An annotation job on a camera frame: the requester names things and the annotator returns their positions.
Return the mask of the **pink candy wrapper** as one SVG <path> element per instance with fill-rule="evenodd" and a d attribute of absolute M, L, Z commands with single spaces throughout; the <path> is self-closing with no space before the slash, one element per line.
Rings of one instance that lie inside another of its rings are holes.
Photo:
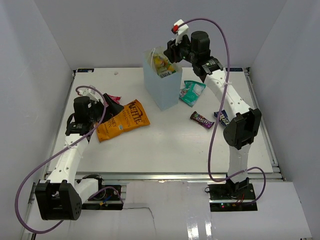
<path fill-rule="evenodd" d="M 117 104 L 119 104 L 120 103 L 120 100 L 121 100 L 121 96 L 112 96 L 112 95 L 110 95 L 109 96 L 114 102 L 116 102 Z"/>

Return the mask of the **yellow green snack bag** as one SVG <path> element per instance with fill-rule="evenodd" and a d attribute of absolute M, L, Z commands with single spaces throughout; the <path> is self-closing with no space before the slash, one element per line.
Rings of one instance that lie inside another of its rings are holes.
<path fill-rule="evenodd" d="M 160 78 L 170 76 L 178 71 L 177 68 L 163 54 L 155 54 L 152 57 L 152 61 L 155 71 Z"/>

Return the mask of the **orange Kettle chips bag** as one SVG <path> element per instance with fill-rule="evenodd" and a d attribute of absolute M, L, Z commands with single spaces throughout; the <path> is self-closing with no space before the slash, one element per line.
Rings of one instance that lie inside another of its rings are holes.
<path fill-rule="evenodd" d="M 126 104 L 119 114 L 100 124 L 96 133 L 101 143 L 150 124 L 142 104 L 135 99 Z"/>

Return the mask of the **brown purple M&M's packet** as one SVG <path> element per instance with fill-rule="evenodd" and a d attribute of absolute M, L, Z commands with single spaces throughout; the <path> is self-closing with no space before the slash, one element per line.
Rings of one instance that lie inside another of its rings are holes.
<path fill-rule="evenodd" d="M 208 130 L 214 125 L 213 121 L 209 121 L 196 111 L 191 114 L 190 119 Z"/>

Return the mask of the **blue Kettle chips bag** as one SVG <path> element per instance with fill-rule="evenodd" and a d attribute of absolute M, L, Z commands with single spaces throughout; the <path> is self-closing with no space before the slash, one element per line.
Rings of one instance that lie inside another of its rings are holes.
<path fill-rule="evenodd" d="M 227 112 L 224 109 L 221 111 L 219 122 L 223 127 L 226 127 L 230 123 Z"/>

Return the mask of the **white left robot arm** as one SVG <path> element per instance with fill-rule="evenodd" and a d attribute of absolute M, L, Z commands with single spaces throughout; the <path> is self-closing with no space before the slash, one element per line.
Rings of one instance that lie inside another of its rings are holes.
<path fill-rule="evenodd" d="M 82 205 L 87 200 L 105 196 L 106 187 L 98 174 L 76 180 L 82 155 L 89 145 L 96 123 L 103 123 L 118 115 L 124 106 L 116 103 L 106 93 L 98 99 L 87 93 L 73 101 L 74 112 L 67 119 L 65 131 L 66 151 L 43 183 L 38 183 L 35 196 L 43 220 L 77 220 Z"/>

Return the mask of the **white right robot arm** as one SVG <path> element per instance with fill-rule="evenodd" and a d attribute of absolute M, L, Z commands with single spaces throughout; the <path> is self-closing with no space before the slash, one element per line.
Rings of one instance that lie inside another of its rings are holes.
<path fill-rule="evenodd" d="M 193 72 L 223 105 L 229 121 L 223 130 L 229 145 L 225 192 L 229 198 L 238 199 L 249 186 L 248 157 L 260 127 L 261 111 L 251 108 L 227 81 L 227 70 L 211 56 L 210 39 L 205 31 L 195 31 L 191 36 L 177 33 L 176 38 L 167 43 L 164 55 L 172 63 L 182 60 L 191 63 Z"/>

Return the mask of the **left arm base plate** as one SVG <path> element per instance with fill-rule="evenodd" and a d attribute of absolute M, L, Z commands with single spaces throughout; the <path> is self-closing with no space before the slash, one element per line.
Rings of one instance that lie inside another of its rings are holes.
<path fill-rule="evenodd" d="M 111 188 L 105 189 L 82 205 L 82 210 L 92 211 L 120 211 L 123 204 L 117 192 Z"/>

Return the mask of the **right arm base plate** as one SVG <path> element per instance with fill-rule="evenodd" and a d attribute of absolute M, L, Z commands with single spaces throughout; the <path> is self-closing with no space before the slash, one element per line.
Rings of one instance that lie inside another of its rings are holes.
<path fill-rule="evenodd" d="M 204 191 L 209 194 L 209 205 L 212 213 L 256 212 L 257 203 L 253 184 L 236 193 L 229 193 L 226 184 L 209 184 Z"/>

